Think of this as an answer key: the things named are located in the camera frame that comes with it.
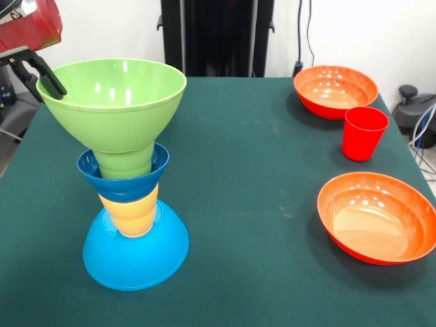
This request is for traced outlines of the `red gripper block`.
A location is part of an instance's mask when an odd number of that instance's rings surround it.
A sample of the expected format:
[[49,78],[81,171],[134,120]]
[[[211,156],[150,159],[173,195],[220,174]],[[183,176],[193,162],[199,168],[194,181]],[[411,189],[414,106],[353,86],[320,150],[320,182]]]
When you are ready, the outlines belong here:
[[[63,99],[67,91],[35,50],[59,43],[62,29],[61,15],[54,0],[1,2],[1,57],[26,50],[23,60],[39,72],[38,80],[57,100]],[[9,65],[30,94],[43,103],[36,89],[36,75],[30,73],[21,60],[9,59]]]

